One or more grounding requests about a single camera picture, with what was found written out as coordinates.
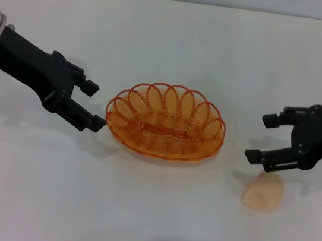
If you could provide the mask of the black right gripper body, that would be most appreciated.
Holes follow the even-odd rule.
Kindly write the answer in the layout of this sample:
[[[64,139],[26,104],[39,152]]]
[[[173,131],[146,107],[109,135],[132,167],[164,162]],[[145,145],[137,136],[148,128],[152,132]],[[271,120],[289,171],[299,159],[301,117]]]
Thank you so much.
[[[300,124],[294,126],[291,146],[301,170],[310,170],[322,159],[322,105],[311,106]]]

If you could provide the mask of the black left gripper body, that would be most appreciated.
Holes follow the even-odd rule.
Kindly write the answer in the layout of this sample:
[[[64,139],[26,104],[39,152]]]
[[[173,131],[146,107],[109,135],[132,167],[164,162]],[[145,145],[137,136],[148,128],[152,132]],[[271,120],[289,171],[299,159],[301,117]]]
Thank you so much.
[[[46,53],[11,28],[0,35],[0,70],[30,87],[41,100],[68,99],[74,89],[71,65],[58,53]]]

